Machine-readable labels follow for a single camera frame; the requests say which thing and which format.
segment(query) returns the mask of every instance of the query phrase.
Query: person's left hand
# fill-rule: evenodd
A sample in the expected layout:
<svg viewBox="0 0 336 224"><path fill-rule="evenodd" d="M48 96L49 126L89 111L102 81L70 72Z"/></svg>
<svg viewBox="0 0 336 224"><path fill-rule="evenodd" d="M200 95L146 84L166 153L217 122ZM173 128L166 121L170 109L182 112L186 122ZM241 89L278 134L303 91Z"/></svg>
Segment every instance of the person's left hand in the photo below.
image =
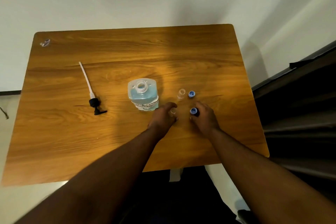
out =
<svg viewBox="0 0 336 224"><path fill-rule="evenodd" d="M179 120L178 117L171 117L168 114L173 107L176 108L177 104L168 102L159 108L156 108L153 117L148 124L148 129L155 129L160 139L163 138L170 127Z"/></svg>

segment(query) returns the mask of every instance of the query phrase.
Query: blue cap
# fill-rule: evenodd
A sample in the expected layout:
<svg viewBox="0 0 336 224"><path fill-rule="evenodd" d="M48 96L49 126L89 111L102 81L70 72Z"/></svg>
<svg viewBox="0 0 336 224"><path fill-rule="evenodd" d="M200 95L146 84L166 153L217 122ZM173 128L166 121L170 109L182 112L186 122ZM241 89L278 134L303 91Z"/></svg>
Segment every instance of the blue cap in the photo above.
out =
<svg viewBox="0 0 336 224"><path fill-rule="evenodd" d="M195 114L197 113L197 109L196 109L195 107L194 107L194 108L191 108L190 113L191 113L192 115L195 115Z"/></svg>
<svg viewBox="0 0 336 224"><path fill-rule="evenodd" d="M188 94L188 96L190 97L190 98L193 98L194 96L195 96L195 91L190 91L189 92L189 94Z"/></svg>

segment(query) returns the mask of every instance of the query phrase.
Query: baseboard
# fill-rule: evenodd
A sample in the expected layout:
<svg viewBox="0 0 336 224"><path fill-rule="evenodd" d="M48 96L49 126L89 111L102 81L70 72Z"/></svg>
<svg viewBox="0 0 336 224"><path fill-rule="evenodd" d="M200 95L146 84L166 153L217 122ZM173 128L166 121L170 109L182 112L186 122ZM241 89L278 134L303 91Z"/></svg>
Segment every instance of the baseboard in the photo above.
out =
<svg viewBox="0 0 336 224"><path fill-rule="evenodd" d="M9 96L9 95L20 95L20 90L12 90L12 91L0 91L0 96Z"/></svg>

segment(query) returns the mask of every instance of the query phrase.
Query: wood grain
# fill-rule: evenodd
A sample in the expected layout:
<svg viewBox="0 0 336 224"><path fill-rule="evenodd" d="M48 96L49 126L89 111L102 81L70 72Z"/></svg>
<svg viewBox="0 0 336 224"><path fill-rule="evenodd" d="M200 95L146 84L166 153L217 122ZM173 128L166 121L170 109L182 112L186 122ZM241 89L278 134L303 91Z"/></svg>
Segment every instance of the wood grain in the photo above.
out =
<svg viewBox="0 0 336 224"><path fill-rule="evenodd" d="M45 39L50 45L41 47ZM94 116L79 61L106 114ZM144 171L220 162L188 119L197 100L215 110L225 131L269 155L232 25L38 32L2 184L68 180L146 129L152 113L127 95L137 78L156 80L161 104L176 102L180 88L196 92L178 103L179 121Z"/></svg>

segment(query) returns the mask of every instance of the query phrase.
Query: forearm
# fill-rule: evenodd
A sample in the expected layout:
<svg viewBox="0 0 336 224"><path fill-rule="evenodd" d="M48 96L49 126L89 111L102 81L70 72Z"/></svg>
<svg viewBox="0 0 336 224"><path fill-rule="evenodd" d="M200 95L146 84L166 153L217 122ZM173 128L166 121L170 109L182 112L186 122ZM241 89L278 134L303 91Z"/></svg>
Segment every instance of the forearm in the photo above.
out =
<svg viewBox="0 0 336 224"><path fill-rule="evenodd" d="M328 223L335 206L289 171L215 130L209 137L221 162L262 223Z"/></svg>
<svg viewBox="0 0 336 224"><path fill-rule="evenodd" d="M99 158L18 223L107 223L116 215L160 140L155 128Z"/></svg>

